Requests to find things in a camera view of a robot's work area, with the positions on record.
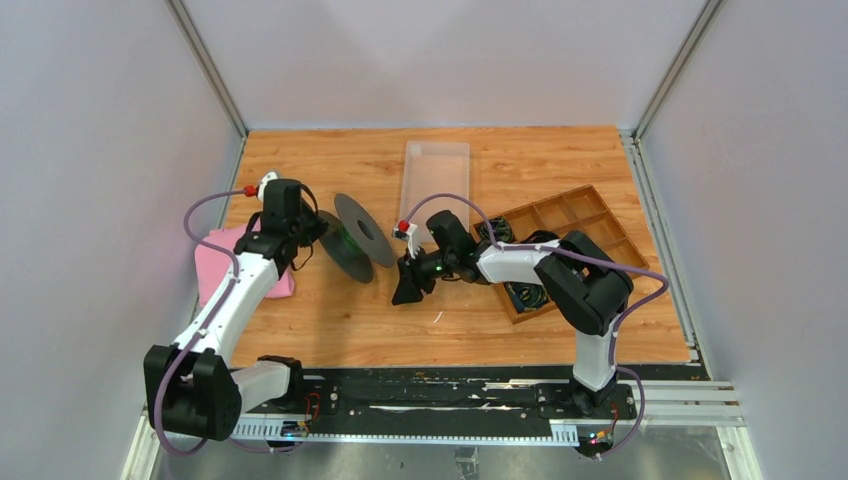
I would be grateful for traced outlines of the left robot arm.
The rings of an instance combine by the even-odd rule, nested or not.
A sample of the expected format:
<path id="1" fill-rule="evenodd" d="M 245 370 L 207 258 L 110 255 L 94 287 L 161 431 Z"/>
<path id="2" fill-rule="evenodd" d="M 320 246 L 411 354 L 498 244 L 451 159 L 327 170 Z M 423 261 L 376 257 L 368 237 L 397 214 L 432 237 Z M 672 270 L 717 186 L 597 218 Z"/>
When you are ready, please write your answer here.
<path id="1" fill-rule="evenodd" d="M 148 418 L 160 444 L 173 455 L 186 450 L 169 434 L 225 441 L 241 415 L 266 402 L 283 413 L 306 400 L 300 361 L 266 355 L 232 369 L 233 351 L 266 295 L 293 268 L 301 248 L 312 246 L 328 229 L 314 194 L 303 183 L 267 174 L 241 189 L 262 203 L 245 233 L 230 248 L 215 246 L 229 265 L 209 302 L 168 345 L 153 345 L 143 360 Z"/>

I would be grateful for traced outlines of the dark grey perforated spool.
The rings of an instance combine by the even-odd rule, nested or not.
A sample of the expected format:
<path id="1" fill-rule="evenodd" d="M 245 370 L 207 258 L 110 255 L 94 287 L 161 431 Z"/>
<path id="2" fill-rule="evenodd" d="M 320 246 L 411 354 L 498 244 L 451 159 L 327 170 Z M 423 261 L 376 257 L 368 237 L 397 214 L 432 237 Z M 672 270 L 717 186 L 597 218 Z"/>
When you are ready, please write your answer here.
<path id="1" fill-rule="evenodd" d="M 319 239 L 334 263 L 352 280 L 368 284 L 374 280 L 374 264 L 385 268 L 395 264 L 395 254 L 383 229 L 370 213 L 351 196 L 334 197 L 336 213 L 322 210 L 329 223 Z"/>

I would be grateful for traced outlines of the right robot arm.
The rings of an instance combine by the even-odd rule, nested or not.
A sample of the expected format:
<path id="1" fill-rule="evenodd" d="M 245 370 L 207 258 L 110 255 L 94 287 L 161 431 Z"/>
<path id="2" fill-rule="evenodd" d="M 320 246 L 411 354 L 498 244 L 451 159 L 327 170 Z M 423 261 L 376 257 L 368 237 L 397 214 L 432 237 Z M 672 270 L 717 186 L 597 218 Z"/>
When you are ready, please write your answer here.
<path id="1" fill-rule="evenodd" d="M 397 261 L 393 304 L 422 301 L 439 280 L 540 286 L 576 331 L 574 408 L 587 417 L 608 408 L 617 381 L 613 326 L 633 292 L 629 275 L 612 268 L 611 259 L 577 230 L 542 243 L 509 244 L 475 240 L 448 210 L 434 214 L 427 225 L 438 245 L 433 252 L 420 245 L 416 225 L 402 220 L 392 231 L 406 243 Z"/>

